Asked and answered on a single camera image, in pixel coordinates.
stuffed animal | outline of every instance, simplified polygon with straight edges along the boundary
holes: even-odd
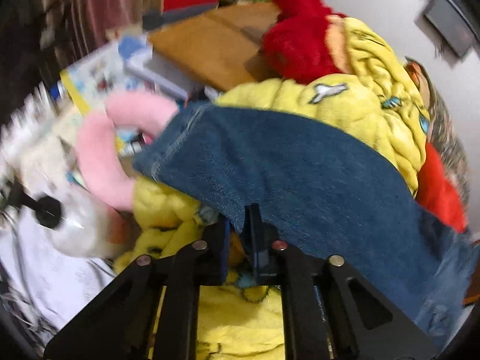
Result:
[[[167,257],[199,239],[213,222],[209,207],[165,184],[125,174],[115,148],[115,128],[137,127],[158,137],[179,112],[167,98],[143,91],[115,92],[105,102],[106,112],[91,112],[80,128],[76,154],[88,190],[119,211],[133,212],[142,229],[135,248],[115,262],[117,272],[142,254]],[[243,260],[238,237],[232,237],[230,264]]]
[[[345,15],[323,0],[272,1],[281,12],[263,36],[262,52],[273,69],[305,85],[329,74],[351,73],[338,20]]]

screw head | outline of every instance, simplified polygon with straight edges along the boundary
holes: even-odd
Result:
[[[328,262],[333,266],[342,266],[345,263],[345,259],[335,254],[328,259]]]
[[[277,239],[276,241],[272,242],[272,249],[276,251],[284,251],[288,247],[289,245],[285,241],[282,241],[281,239]]]
[[[152,258],[148,254],[144,254],[137,258],[137,264],[140,266],[147,266],[152,262]]]
[[[191,247],[194,248],[196,251],[204,251],[207,248],[208,244],[203,239],[199,239],[195,241]]]

yellow fleece blanket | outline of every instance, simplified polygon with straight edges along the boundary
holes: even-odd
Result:
[[[387,158],[415,194],[429,123],[422,98],[382,38],[359,20],[346,18],[344,23],[354,75],[326,76],[307,86],[279,79],[244,84],[225,93],[217,104],[289,112],[340,128]],[[205,225],[200,202],[141,177],[134,214],[143,233],[134,250],[117,259],[117,272],[142,254],[156,258],[175,254],[199,239]],[[284,358],[280,294],[274,287],[243,288],[244,278],[234,269],[242,259],[234,237],[227,283],[200,290],[199,360]]]

black plastic part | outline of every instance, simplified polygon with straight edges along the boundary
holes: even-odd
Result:
[[[62,220],[62,203],[48,195],[35,200],[25,193],[18,179],[15,179],[12,185],[7,197],[7,205],[17,209],[23,206],[32,209],[40,225],[51,229],[55,229]]]
[[[255,247],[265,251],[277,239],[276,230],[261,221],[258,206],[247,209],[246,216],[244,230],[253,225]],[[192,243],[174,257],[154,261],[144,256],[130,264],[51,340],[45,357],[145,360],[153,343],[154,360],[194,360],[199,286],[219,286],[225,279],[226,224],[221,218],[205,229],[207,247],[201,250]],[[264,270],[273,259],[277,271],[258,275],[259,283],[281,288],[286,360],[328,360],[331,355],[431,360],[438,354],[428,337],[348,263],[332,266],[288,244],[267,251],[256,264]]]
[[[270,223],[262,221],[258,204],[245,207],[243,224],[245,243],[250,246],[251,263],[258,283],[273,285],[278,273],[277,259],[270,247],[278,239],[278,230]]]
[[[54,230],[62,220],[62,203],[51,196],[43,196],[37,200],[35,217],[40,225]]]

clutter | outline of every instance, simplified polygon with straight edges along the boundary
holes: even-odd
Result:
[[[27,96],[24,107],[11,114],[11,123],[1,126],[2,161],[18,168],[22,154],[51,128],[55,116],[54,104],[45,86],[40,84]]]
[[[35,242],[22,240],[28,286],[55,329],[109,282],[93,279],[112,275],[99,258],[115,258],[120,272],[143,254],[174,255],[221,213],[235,228],[229,274],[200,290],[197,357],[283,356],[279,291],[255,286],[246,258],[242,210],[255,201],[282,239],[317,257],[341,254],[427,334],[441,323],[438,345],[450,336],[480,249],[468,240],[467,189],[451,182],[466,158],[449,162],[447,139],[433,138],[451,123],[438,116],[441,99],[361,21],[323,0],[273,2],[144,0],[144,25],[169,24],[150,34],[152,46],[138,24],[113,28],[112,42],[62,73],[74,105],[55,119],[40,88],[3,127],[0,175],[15,165],[38,198],[25,205],[43,226],[24,208],[18,232]],[[23,129],[41,124],[37,98],[48,127]],[[11,136],[23,130],[41,133],[18,155]],[[133,214],[136,240],[116,210]],[[54,293],[69,298],[60,278],[79,291],[71,309]]]

